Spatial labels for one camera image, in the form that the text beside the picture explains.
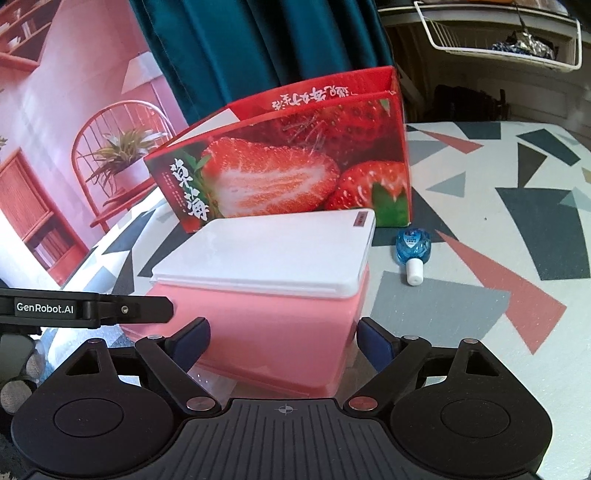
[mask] geometric patterned tablecloth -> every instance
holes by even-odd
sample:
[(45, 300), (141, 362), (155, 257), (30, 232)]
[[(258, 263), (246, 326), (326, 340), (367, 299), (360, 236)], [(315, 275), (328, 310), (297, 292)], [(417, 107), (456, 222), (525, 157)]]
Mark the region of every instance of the geometric patterned tablecloth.
[[(591, 153), (554, 125), (445, 122), (407, 131), (413, 224), (431, 232), (433, 252), (424, 284), (408, 287), (392, 256), (396, 230), (378, 229), (363, 313), (433, 345), (483, 340), (550, 414), (541, 476), (587, 478)], [(152, 267), (187, 238), (156, 190), (93, 248), (65, 290), (145, 294)], [(117, 327), (99, 334), (125, 342)], [(97, 332), (48, 331), (50, 369), (89, 336)]]

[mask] screw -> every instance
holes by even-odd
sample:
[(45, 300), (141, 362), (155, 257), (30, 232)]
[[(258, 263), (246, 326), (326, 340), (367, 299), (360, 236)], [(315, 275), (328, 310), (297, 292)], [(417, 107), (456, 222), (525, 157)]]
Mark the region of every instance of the screw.
[(378, 406), (378, 401), (372, 397), (354, 397), (349, 400), (349, 407), (357, 411), (371, 411)]
[(208, 411), (216, 406), (216, 401), (210, 397), (193, 397), (187, 400), (187, 408), (193, 411)]

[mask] white bottle cap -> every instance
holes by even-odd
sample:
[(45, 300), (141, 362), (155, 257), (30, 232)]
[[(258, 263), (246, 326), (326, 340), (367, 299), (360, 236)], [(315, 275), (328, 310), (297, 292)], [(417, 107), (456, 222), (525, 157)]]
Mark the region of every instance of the white bottle cap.
[(423, 260), (420, 258), (411, 258), (407, 262), (407, 282), (413, 287), (423, 283)]

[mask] crosshair marking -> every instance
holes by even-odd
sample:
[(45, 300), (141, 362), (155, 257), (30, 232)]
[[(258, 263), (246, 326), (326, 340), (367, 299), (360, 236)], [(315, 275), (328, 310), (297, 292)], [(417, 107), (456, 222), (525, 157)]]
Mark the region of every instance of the crosshair marking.
[(277, 410), (280, 413), (283, 413), (283, 415), (287, 415), (288, 413), (292, 413), (294, 410), (297, 410), (297, 408), (294, 407), (290, 407), (287, 403), (285, 405), (282, 405), (281, 407), (277, 408)]

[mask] potted plant image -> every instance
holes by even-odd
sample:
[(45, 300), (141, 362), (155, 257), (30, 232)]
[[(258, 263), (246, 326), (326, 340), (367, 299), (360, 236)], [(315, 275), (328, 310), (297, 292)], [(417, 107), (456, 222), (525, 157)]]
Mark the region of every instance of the potted plant image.
[(119, 135), (103, 135), (107, 145), (93, 152), (99, 166), (88, 180), (105, 188), (113, 179), (116, 186), (114, 196), (133, 189), (150, 177), (141, 160), (158, 146), (160, 138), (166, 136), (166, 133), (145, 128), (134, 128)]

